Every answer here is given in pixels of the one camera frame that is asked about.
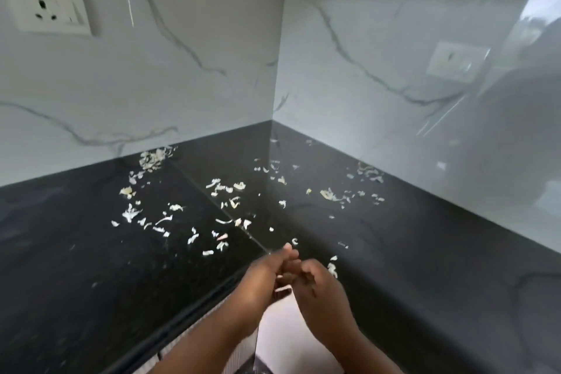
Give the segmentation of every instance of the hand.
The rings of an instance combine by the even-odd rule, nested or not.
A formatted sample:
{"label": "hand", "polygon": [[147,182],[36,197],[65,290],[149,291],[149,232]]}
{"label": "hand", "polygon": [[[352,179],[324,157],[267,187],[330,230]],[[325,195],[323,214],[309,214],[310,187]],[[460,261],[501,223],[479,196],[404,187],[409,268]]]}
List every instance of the hand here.
{"label": "hand", "polygon": [[300,312],[316,339],[337,357],[347,343],[360,335],[347,294],[341,283],[317,260],[302,262],[301,270],[300,275],[292,277]]}
{"label": "hand", "polygon": [[283,278],[277,276],[299,273],[300,263],[298,250],[292,250],[287,243],[281,250],[261,257],[249,266],[225,303],[229,305],[232,316],[240,320],[244,337],[256,330],[267,307],[291,294],[291,289],[275,292],[287,285]]}

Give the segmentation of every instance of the marble backsplash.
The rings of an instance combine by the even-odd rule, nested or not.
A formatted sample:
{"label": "marble backsplash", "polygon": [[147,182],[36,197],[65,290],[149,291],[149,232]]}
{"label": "marble backsplash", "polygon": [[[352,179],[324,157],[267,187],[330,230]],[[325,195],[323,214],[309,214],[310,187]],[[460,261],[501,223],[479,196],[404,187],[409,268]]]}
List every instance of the marble backsplash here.
{"label": "marble backsplash", "polygon": [[[561,0],[285,0],[273,118],[561,252],[560,17]],[[427,74],[440,41],[489,48],[471,83]]]}
{"label": "marble backsplash", "polygon": [[283,0],[85,0],[92,37],[0,0],[0,186],[271,118]]}

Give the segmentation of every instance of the white marble tile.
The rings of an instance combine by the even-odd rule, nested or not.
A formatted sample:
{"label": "white marble tile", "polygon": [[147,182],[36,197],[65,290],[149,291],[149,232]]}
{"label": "white marble tile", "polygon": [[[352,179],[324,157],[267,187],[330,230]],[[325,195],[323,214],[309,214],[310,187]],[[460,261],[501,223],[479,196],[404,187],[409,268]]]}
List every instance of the white marble tile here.
{"label": "white marble tile", "polygon": [[0,0],[0,185],[271,118],[283,0],[85,0],[94,36]]}
{"label": "white marble tile", "polygon": [[[561,0],[285,0],[274,119],[561,251],[559,17]],[[440,41],[490,49],[472,83],[427,75]]]}

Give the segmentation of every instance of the electrical outlet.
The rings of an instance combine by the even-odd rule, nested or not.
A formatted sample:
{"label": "electrical outlet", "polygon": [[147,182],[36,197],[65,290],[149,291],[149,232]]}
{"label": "electrical outlet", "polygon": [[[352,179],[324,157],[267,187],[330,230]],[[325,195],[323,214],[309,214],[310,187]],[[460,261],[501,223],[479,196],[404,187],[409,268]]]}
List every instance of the electrical outlet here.
{"label": "electrical outlet", "polygon": [[442,79],[471,83],[479,74],[489,52],[488,47],[452,42],[438,42],[427,74]]}
{"label": "electrical outlet", "polygon": [[91,35],[84,0],[8,0],[19,30]]}

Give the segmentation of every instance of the wall switch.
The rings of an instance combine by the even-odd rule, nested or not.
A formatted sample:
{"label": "wall switch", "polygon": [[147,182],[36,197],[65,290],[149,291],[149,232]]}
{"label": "wall switch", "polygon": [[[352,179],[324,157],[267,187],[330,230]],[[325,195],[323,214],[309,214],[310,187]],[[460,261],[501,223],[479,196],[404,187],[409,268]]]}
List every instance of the wall switch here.
{"label": "wall switch", "polygon": [[19,30],[91,36],[84,0],[8,0]]}
{"label": "wall switch", "polygon": [[452,42],[438,42],[427,74],[442,79],[471,83],[479,74],[489,52],[488,47]]}

